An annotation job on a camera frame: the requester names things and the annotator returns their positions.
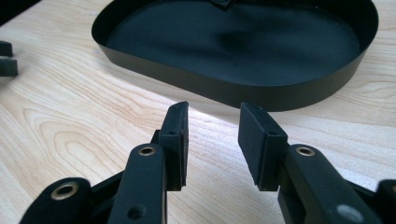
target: hole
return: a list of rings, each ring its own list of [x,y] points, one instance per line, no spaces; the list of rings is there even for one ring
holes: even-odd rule
[[[140,219],[146,214],[146,207],[143,205],[135,205],[128,211],[128,218],[132,220]]]
[[[53,200],[60,201],[73,196],[78,190],[78,183],[67,182],[56,188],[50,195]]]
[[[152,147],[144,147],[139,150],[141,156],[150,156],[155,153],[155,149]]]
[[[315,155],[315,151],[309,147],[297,147],[296,151],[302,156],[310,157]]]
[[[364,221],[364,217],[356,210],[354,207],[351,207],[346,204],[340,204],[337,206],[337,212],[341,215],[344,219],[353,222],[353,223],[362,223]]]

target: wooden table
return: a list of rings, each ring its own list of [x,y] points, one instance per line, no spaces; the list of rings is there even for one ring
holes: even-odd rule
[[[19,75],[0,78],[0,223],[16,223],[47,185],[97,184],[124,168],[190,102],[187,187],[168,194],[169,223],[282,223],[276,193],[259,192],[237,144],[239,110],[111,63],[91,27],[110,0],[44,0],[0,27]],[[290,142],[321,150],[368,189],[396,178],[396,1],[375,0],[379,31],[356,75],[330,98],[271,113]]]

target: black oval tray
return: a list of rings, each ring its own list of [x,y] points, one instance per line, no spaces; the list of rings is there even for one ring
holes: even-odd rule
[[[226,105],[311,105],[343,87],[373,41],[369,0],[116,0],[92,36],[108,59]]]

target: light wood surface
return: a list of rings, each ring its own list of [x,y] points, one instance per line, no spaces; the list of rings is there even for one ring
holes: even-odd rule
[[[237,144],[239,110],[111,63],[92,40],[110,0],[44,0],[0,27],[19,75],[0,78],[0,223],[17,223],[47,185],[97,184],[190,102],[187,187],[168,194],[169,223],[282,223],[276,193],[259,192]],[[396,1],[375,0],[379,31],[356,75],[330,98],[272,113],[290,142],[321,150],[368,189],[396,178]]]

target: wood grain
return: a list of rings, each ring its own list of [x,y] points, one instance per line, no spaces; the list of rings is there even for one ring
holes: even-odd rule
[[[92,40],[110,0],[44,0],[0,27],[20,74],[0,78],[0,223],[17,223],[52,182],[94,185],[124,168],[169,105],[190,102],[187,187],[168,194],[169,223],[282,223],[276,193],[258,192],[236,141],[239,111],[117,67]],[[332,97],[272,113],[369,189],[396,178],[396,2],[375,0],[379,31],[356,75]]]

